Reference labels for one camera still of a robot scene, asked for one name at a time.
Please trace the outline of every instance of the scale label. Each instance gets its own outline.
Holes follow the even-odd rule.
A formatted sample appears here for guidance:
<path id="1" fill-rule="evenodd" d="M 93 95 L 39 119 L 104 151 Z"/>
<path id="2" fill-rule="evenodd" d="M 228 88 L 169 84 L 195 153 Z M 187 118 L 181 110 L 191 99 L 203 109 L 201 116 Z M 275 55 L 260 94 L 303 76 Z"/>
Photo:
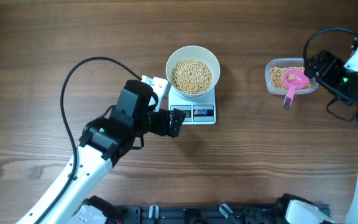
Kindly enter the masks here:
<path id="1" fill-rule="evenodd" d="M 193 121 L 214 121 L 214 105 L 194 105 Z"/>
<path id="2" fill-rule="evenodd" d="M 190 105 L 172 105 L 171 110 L 178 109 L 185 112 L 186 117 L 183 122 L 191 122 L 191 106 Z"/>

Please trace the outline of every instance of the wooden surface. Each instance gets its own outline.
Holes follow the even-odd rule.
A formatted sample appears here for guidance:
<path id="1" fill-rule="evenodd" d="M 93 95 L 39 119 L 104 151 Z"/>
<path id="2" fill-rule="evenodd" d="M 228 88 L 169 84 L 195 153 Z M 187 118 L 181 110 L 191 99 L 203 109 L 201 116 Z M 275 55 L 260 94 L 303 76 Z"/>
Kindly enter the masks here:
<path id="1" fill-rule="evenodd" d="M 169 56 L 186 45 L 206 47 L 221 64 L 217 123 L 185 126 L 176 139 L 148 134 L 91 195 L 115 205 L 217 205 L 288 192 L 329 203 L 343 221 L 356 184 L 357 123 L 330 116 L 322 88 L 285 111 L 265 83 L 269 61 L 300 57 L 309 36 L 331 26 L 358 30 L 358 1 L 0 5 L 0 223 L 20 219 L 71 156 L 59 96 L 77 62 L 107 56 L 165 77 Z M 328 34 L 310 52 L 345 58 L 351 40 Z M 75 72 L 65 108 L 76 140 L 131 78 L 108 62 Z"/>

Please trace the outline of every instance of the wood grain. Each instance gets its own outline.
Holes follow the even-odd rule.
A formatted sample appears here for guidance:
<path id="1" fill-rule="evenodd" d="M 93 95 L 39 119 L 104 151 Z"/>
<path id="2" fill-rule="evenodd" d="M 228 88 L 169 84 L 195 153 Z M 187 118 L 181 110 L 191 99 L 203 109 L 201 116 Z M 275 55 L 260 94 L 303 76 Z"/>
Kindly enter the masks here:
<path id="1" fill-rule="evenodd" d="M 0 4 L 0 223 L 18 221 L 71 156 L 59 96 L 77 62 L 107 56 L 164 77 L 169 56 L 186 45 L 206 47 L 221 64 L 217 123 L 185 126 L 175 139 L 148 134 L 92 195 L 194 205 L 267 203 L 288 192 L 329 203 L 343 221 L 356 184 L 357 124 L 325 112 L 331 96 L 322 88 L 283 110 L 264 77 L 269 61 L 300 57 L 309 36 L 331 26 L 358 30 L 358 1 Z M 351 39 L 328 34 L 310 52 L 346 58 Z M 107 62 L 75 72 L 65 98 L 75 139 L 130 78 Z"/>

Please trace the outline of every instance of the clear plastic container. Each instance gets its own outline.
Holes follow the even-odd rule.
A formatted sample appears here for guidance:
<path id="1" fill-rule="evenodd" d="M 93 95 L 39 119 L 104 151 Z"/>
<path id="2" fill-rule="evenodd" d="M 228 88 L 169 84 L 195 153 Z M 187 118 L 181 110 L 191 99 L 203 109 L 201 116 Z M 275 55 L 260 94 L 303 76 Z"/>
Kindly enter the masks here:
<path id="1" fill-rule="evenodd" d="M 273 95 L 286 95 L 288 90 L 281 90 L 279 88 L 275 88 L 270 81 L 270 68 L 278 67 L 278 68 L 285 68 L 285 67 L 303 67 L 303 58 L 278 58 L 274 59 L 269 62 L 265 69 L 265 76 L 266 76 L 266 85 L 267 91 Z M 295 94 L 307 94 L 315 91 L 318 87 L 318 83 L 313 78 L 310 80 L 311 88 L 308 90 L 295 90 Z"/>

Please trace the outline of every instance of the kitchen scale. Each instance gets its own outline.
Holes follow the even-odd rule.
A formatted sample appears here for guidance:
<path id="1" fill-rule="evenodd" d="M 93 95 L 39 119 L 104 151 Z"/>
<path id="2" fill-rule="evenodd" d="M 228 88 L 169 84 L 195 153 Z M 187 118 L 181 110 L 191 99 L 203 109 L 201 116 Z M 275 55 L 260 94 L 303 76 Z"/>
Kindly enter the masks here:
<path id="1" fill-rule="evenodd" d="M 186 114 L 183 124 L 214 124 L 216 122 L 215 87 L 197 98 L 185 98 L 173 87 L 168 94 L 170 110 L 182 110 Z"/>

